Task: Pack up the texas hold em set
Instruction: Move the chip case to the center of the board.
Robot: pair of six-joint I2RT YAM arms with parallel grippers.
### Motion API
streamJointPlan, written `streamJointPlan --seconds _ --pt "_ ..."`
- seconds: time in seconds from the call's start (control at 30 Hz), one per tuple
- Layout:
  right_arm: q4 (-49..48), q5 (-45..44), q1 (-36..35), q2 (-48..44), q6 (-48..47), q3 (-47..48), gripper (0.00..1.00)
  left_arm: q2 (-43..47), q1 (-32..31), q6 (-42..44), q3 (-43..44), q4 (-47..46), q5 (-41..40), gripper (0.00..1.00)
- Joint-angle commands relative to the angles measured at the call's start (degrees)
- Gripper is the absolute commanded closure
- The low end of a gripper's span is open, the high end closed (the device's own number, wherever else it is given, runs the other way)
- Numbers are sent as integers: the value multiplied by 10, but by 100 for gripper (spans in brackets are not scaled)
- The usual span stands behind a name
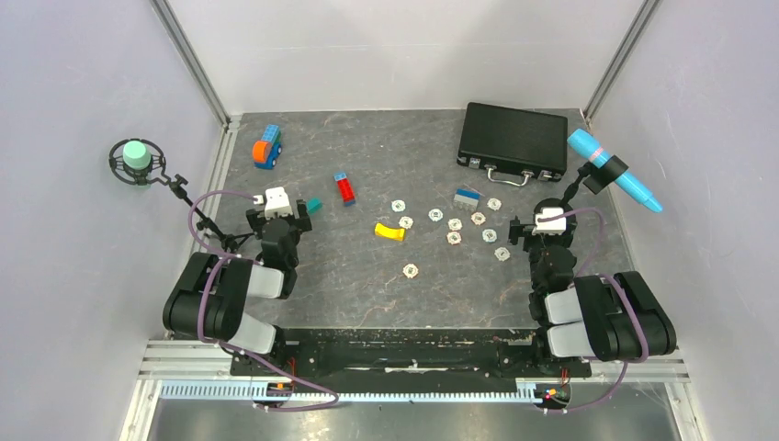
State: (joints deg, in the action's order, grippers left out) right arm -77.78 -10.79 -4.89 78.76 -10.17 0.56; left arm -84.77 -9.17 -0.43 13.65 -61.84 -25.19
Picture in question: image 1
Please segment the black poker chip case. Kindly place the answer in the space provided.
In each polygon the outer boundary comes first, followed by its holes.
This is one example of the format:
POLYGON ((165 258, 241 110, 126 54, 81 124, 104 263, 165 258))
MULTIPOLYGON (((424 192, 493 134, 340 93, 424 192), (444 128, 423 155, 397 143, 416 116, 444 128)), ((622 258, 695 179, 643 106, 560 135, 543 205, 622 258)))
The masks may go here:
POLYGON ((568 119, 470 102, 456 163, 471 169, 558 182, 568 168, 568 119))

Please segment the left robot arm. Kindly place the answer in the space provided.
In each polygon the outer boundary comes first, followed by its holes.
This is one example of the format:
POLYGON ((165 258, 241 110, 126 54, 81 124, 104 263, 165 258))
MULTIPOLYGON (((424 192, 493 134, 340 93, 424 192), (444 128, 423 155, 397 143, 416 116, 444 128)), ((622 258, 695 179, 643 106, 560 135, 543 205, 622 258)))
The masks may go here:
POLYGON ((266 374, 288 364, 280 327, 261 322, 245 311, 250 298, 285 300, 295 287, 301 235, 312 230, 306 201, 247 211, 261 251, 252 259, 225 260, 216 254, 194 253, 164 304, 164 328, 175 334, 204 337, 234 349, 253 352, 253 361, 266 374))

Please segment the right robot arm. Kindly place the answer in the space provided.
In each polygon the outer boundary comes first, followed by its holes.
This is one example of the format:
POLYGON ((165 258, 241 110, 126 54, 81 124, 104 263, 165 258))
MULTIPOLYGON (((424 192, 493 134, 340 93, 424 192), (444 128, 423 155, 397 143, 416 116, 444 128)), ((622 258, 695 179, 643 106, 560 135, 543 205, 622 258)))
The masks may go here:
POLYGON ((676 330, 643 276, 579 276, 571 241, 568 230, 509 223, 510 244, 521 244, 528 254, 528 307, 539 325, 533 368, 553 375, 569 358, 638 362, 673 353, 676 330))

